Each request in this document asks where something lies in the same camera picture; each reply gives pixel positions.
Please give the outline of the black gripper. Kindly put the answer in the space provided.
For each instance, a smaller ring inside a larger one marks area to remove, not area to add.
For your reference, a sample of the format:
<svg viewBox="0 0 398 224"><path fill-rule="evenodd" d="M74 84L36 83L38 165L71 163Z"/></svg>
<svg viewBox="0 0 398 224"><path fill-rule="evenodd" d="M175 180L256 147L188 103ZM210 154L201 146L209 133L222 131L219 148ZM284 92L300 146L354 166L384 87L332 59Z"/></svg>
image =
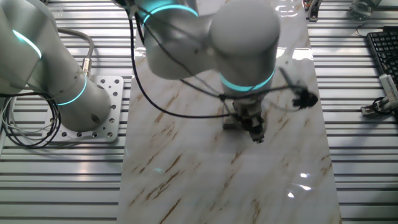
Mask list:
<svg viewBox="0 0 398 224"><path fill-rule="evenodd" d="M262 143L264 141L264 119L262 117L262 102L260 100L235 100L233 108L236 112L234 118L245 121L245 130L249 133L253 142Z"/></svg>

